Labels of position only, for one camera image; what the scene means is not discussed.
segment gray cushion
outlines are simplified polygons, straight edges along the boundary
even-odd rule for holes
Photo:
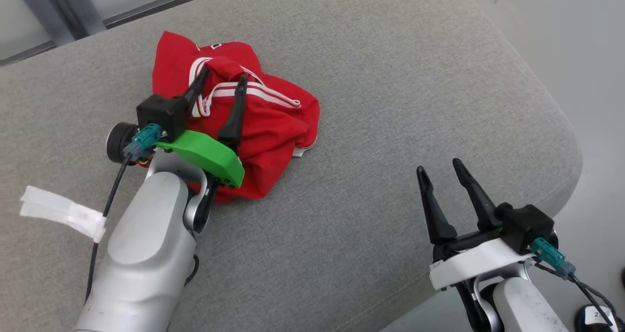
[[[319,142],[268,197],[213,211],[170,331],[379,330],[434,293],[418,165],[460,233],[476,218],[454,157],[494,202],[552,216],[578,180],[569,122],[471,0],[196,0],[0,70],[3,330],[76,321],[89,239],[20,218],[19,198],[34,185],[103,208],[105,137],[150,94],[163,30],[250,43],[322,109]],[[128,170],[108,235],[144,173]]]

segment red shirt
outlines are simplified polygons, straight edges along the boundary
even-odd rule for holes
[[[154,94],[166,98],[183,94],[205,65],[211,74],[187,126],[213,138],[217,138],[230,114],[239,77],[247,74],[249,79],[243,135],[237,151],[245,177],[241,188],[222,187],[216,199],[263,198],[291,158],[302,156],[317,141],[319,102],[293,83],[264,74],[254,50],[246,43],[197,47],[171,32],[163,33],[156,49]]]

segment teal connector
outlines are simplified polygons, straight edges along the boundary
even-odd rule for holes
[[[551,267],[556,269],[556,272],[562,276],[563,279],[568,279],[570,274],[575,273],[575,266],[568,261],[565,261],[564,254],[559,252],[553,245],[543,238],[536,238],[532,243],[532,252],[540,260],[545,261]]]
[[[156,142],[162,137],[160,125],[150,123],[143,127],[136,136],[132,137],[132,142],[124,148],[124,155],[130,155],[130,161],[136,161],[146,150],[153,148]]]
[[[532,252],[540,259],[556,268],[564,263],[564,255],[559,252],[553,245],[544,240],[544,238],[536,238],[532,243]]]

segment green 3d-printed part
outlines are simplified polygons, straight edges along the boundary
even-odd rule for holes
[[[161,149],[171,149],[178,156],[219,178],[228,186],[241,187],[245,170],[239,157],[229,147],[211,136],[185,130],[173,143],[159,141]]]

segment white stripe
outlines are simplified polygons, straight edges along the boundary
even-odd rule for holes
[[[234,97],[234,91],[235,89],[220,89],[215,91],[212,96],[213,97],[223,97],[223,96],[227,96],[227,97]],[[283,107],[288,107],[290,109],[297,109],[299,108],[299,105],[293,105],[290,104],[282,99],[276,98],[275,96],[272,96],[270,94],[265,93],[264,91],[260,90],[260,89],[256,89],[256,88],[248,88],[248,95],[253,95],[253,96],[257,96],[265,101],[269,101],[270,103],[274,103],[274,104],[278,104],[280,106]]]
[[[223,87],[237,87],[238,83],[226,82],[226,83],[221,83],[220,85],[222,85]],[[248,83],[248,89],[250,87],[256,88],[256,89],[260,89],[260,90],[264,91],[267,94],[273,94],[277,98],[283,99],[284,101],[288,102],[291,105],[296,105],[296,106],[300,106],[301,105],[301,101],[295,100],[295,99],[291,99],[288,96],[282,94],[281,92],[277,92],[277,91],[273,90],[272,88],[267,87],[266,85],[260,85],[259,83],[250,82],[250,83]]]
[[[203,115],[201,117],[208,117],[210,116],[210,105],[212,105],[212,95],[215,93],[215,90],[222,88],[222,87],[228,87],[230,85],[230,82],[224,82],[224,83],[219,83],[216,84],[215,87],[212,88],[212,91],[210,92],[210,94],[208,94],[208,96],[206,97],[206,101],[203,102],[202,104],[202,111],[203,111]]]
[[[252,71],[250,71],[250,70],[246,69],[245,67],[243,67],[243,66],[241,66],[241,65],[239,65],[239,67],[241,67],[241,68],[242,68],[245,72],[247,72],[247,73],[249,73],[249,74],[252,74],[252,77],[253,77],[253,78],[256,78],[256,80],[257,80],[257,81],[259,81],[262,85],[265,85],[265,83],[263,83],[263,81],[261,81],[261,79],[260,79],[260,78],[258,78],[258,76],[257,76],[256,74],[254,74],[254,72],[252,72]]]
[[[192,63],[191,69],[189,70],[189,85],[193,83],[193,81],[197,77],[197,74],[199,74],[199,71],[202,69],[202,67],[204,67],[204,64],[209,62],[210,60],[212,60],[212,58],[197,58]],[[204,97],[200,93],[199,96],[197,96],[196,105],[193,107],[193,111],[191,112],[192,116],[196,118],[201,116],[208,116],[204,106]]]

